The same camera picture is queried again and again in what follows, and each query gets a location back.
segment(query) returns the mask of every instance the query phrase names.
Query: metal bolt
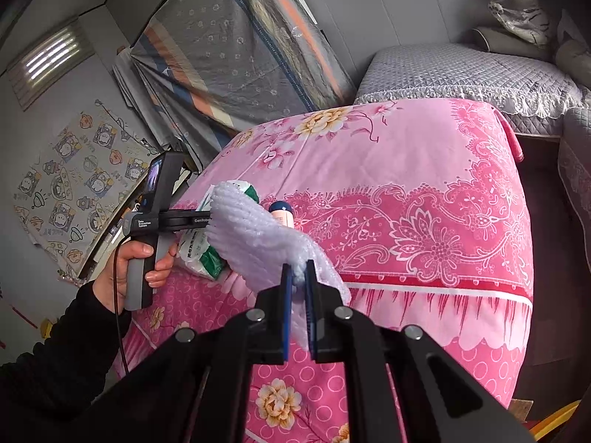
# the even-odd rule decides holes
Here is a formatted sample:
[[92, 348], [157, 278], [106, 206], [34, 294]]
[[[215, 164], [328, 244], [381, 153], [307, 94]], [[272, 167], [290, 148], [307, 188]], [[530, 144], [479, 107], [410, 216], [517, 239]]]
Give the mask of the metal bolt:
[[250, 321], [263, 321], [265, 319], [265, 312], [259, 308], [252, 308], [246, 312], [246, 318]]
[[180, 343], [190, 343], [195, 337], [195, 332], [191, 328], [181, 328], [174, 334], [174, 337]]
[[335, 316], [340, 319], [350, 319], [353, 316], [353, 310], [348, 306], [338, 306], [335, 308]]
[[420, 340], [423, 337], [423, 329], [417, 325], [409, 325], [404, 328], [404, 334], [411, 340]]

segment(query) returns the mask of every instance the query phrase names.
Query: gray quilted sofa cover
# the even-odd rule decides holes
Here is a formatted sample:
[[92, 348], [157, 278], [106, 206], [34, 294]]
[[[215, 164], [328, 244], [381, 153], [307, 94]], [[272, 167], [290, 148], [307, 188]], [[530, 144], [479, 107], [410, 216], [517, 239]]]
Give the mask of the gray quilted sofa cover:
[[558, 172], [581, 220], [591, 270], [591, 110], [576, 108], [564, 115]]
[[392, 47], [376, 54], [356, 104], [408, 98], [489, 102], [516, 133], [562, 134], [563, 115], [582, 107], [580, 89], [555, 65], [467, 45]]

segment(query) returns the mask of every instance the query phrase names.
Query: bottle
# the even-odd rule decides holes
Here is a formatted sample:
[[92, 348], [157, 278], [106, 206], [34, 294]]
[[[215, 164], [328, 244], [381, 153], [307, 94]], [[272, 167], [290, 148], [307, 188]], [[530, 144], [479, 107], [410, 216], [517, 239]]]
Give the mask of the bottle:
[[294, 227], [294, 209], [287, 201], [276, 201], [269, 207], [269, 213], [283, 226]]

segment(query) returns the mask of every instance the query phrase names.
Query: pink tablecloth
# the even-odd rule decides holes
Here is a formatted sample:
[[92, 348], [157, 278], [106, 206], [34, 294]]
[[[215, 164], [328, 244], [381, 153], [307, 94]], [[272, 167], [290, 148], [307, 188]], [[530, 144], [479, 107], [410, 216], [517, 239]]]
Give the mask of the pink tablecloth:
[[[403, 100], [290, 117], [238, 135], [179, 203], [244, 179], [284, 199], [379, 325], [421, 325], [503, 405], [530, 329], [530, 223], [521, 149], [486, 103]], [[177, 269], [126, 337], [131, 365], [175, 328], [207, 331], [255, 302], [235, 274]], [[344, 370], [291, 344], [289, 363], [254, 368], [245, 439], [348, 441]]]

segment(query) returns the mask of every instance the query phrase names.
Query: dark floor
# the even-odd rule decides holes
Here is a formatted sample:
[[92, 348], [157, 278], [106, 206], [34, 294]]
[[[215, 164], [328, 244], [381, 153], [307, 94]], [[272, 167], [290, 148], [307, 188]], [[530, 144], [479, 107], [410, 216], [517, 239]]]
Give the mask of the dark floor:
[[581, 225], [558, 175], [558, 143], [519, 141], [534, 244], [534, 311], [514, 398], [534, 401], [528, 419], [535, 420], [580, 399], [591, 381], [591, 274]]

